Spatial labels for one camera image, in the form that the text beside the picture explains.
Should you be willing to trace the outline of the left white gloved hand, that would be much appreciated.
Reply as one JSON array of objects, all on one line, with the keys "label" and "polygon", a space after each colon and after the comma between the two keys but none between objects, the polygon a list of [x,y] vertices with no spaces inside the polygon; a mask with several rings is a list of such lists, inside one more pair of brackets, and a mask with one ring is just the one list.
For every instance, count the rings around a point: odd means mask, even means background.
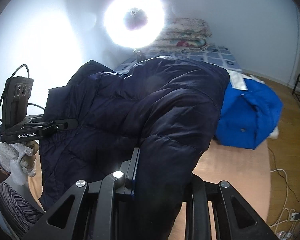
[{"label": "left white gloved hand", "polygon": [[33,140],[16,144],[0,143],[0,169],[4,174],[11,174],[11,164],[21,167],[29,177],[36,175],[36,153],[39,144]]}]

